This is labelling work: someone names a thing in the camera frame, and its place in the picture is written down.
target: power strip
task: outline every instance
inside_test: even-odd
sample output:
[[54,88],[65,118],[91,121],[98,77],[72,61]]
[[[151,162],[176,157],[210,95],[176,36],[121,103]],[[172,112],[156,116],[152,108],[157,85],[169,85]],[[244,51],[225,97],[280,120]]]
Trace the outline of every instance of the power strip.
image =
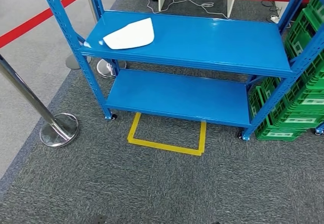
[[271,15],[271,20],[274,23],[278,24],[280,19],[278,16]]

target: carpet floor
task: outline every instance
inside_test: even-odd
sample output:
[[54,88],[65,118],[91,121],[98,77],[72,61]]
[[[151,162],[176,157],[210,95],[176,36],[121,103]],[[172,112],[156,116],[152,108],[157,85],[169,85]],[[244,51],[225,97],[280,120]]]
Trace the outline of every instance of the carpet floor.
[[[117,0],[112,8],[149,12],[146,2]],[[226,10],[222,2],[215,0],[215,12]],[[269,12],[259,2],[249,7],[240,2],[233,18],[265,20]],[[167,13],[209,16],[188,2],[173,5]],[[91,65],[95,69],[96,61]],[[246,78],[142,63],[130,67]],[[112,83],[98,80],[105,94]],[[80,134],[68,146],[51,149],[38,138],[43,123],[38,122],[5,175],[7,187],[0,190],[0,223],[84,224],[99,214],[116,224],[324,220],[324,145],[322,137],[310,131],[295,142],[241,141],[236,137],[237,128],[207,124],[201,157],[136,146],[127,141],[134,113],[114,111],[117,120],[105,121],[80,71],[69,74],[50,109],[77,116]],[[199,127],[198,122],[142,115],[136,137],[197,147]]]

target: stacked crates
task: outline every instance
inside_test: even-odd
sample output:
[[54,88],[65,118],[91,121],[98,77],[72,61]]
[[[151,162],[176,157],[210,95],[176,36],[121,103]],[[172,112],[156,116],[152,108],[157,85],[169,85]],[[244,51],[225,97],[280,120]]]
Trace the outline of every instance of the stacked crates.
[[[285,41],[289,59],[300,55],[324,21],[324,6],[310,0],[292,26]],[[269,77],[249,96],[254,117],[280,82]],[[319,53],[289,91],[255,130],[259,140],[293,141],[310,128],[324,122],[324,51]]]

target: blue metal shelf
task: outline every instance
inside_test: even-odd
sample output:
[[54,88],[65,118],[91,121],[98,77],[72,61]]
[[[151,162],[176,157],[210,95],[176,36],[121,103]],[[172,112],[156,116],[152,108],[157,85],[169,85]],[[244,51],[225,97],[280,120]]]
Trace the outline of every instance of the blue metal shelf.
[[106,105],[215,124],[250,125],[246,88],[239,82],[121,69]]
[[[277,103],[324,49],[324,24],[299,56],[288,61],[280,34],[302,0],[291,0],[278,25],[190,16],[105,11],[91,0],[99,22],[86,42],[72,26],[60,0],[47,0],[87,78],[105,118],[109,108],[244,127],[249,140]],[[102,38],[129,23],[151,17],[154,42],[140,48],[112,50]],[[84,56],[110,62],[117,75],[105,99]],[[116,59],[249,74],[246,85],[156,72],[119,70]],[[280,83],[254,118],[249,119],[247,89],[264,76]]]
[[[155,33],[149,45],[112,50],[99,43],[111,32],[149,17]],[[270,23],[105,11],[86,42],[81,48],[84,56],[264,76],[292,74],[278,27]]]

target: shelf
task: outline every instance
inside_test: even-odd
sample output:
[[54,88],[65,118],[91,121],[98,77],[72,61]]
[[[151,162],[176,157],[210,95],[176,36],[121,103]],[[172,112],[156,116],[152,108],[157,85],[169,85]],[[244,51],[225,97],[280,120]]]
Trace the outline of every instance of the shelf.
[[215,124],[250,125],[245,84],[121,69],[109,108]]
[[[102,41],[129,23],[151,17],[155,38],[133,49]],[[105,11],[81,46],[84,56],[287,77],[290,70],[276,24],[190,16]]]

